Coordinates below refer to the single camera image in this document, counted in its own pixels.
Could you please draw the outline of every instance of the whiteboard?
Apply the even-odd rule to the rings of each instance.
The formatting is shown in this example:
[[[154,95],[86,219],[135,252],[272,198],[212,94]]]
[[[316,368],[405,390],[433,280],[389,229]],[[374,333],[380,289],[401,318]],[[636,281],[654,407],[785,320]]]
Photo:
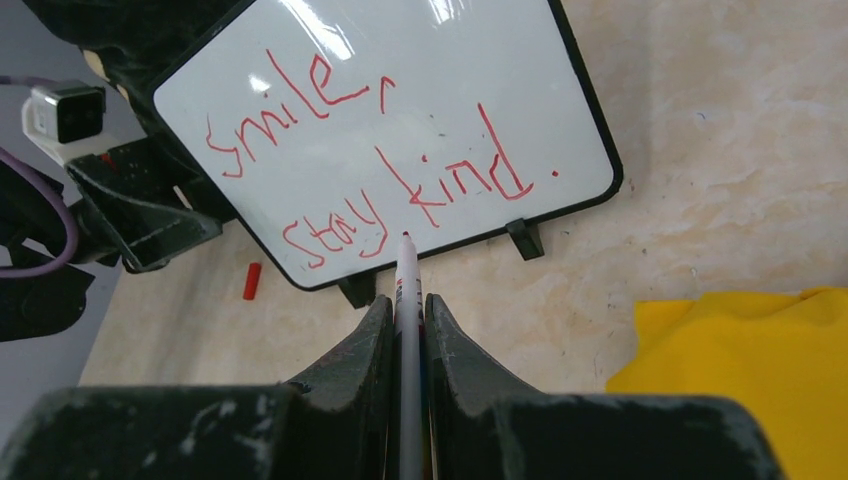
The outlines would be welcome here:
[[[392,264],[405,231],[434,253],[617,191],[561,8],[255,0],[153,101],[289,280],[320,288]]]

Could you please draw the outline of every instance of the marble table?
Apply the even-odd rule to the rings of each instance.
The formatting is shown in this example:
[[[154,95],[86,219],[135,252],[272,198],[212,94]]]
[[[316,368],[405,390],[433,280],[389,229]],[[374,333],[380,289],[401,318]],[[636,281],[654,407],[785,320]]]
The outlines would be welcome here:
[[[610,202],[421,262],[465,331],[551,392],[601,391],[639,300],[848,284],[848,3],[567,0],[626,178]],[[256,300],[241,299],[262,261]],[[391,295],[391,271],[378,292]],[[337,288],[289,285],[241,226],[124,274],[81,383],[285,380],[346,336]]]

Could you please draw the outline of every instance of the whiteboard stand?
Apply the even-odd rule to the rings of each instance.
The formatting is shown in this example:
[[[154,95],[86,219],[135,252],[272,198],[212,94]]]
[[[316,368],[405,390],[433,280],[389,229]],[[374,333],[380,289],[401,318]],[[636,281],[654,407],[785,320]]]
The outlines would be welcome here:
[[[506,231],[525,262],[545,255],[538,224],[527,225],[524,219],[520,218],[507,223]]]
[[[344,277],[338,281],[338,285],[347,301],[355,309],[371,305],[377,297],[375,272],[363,272]]]

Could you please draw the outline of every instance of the yellow fabric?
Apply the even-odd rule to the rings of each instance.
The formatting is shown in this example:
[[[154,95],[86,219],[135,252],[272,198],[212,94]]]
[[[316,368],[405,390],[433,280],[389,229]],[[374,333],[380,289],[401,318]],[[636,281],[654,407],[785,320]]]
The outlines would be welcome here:
[[[848,478],[848,289],[637,303],[609,393],[713,394],[757,419],[793,479]]]

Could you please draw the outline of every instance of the camera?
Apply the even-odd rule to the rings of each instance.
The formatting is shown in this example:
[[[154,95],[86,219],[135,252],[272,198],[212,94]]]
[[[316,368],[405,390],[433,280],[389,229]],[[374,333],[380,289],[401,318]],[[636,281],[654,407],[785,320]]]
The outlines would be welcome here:
[[[78,80],[32,89],[35,128],[59,143],[93,137],[103,131],[106,91]]]

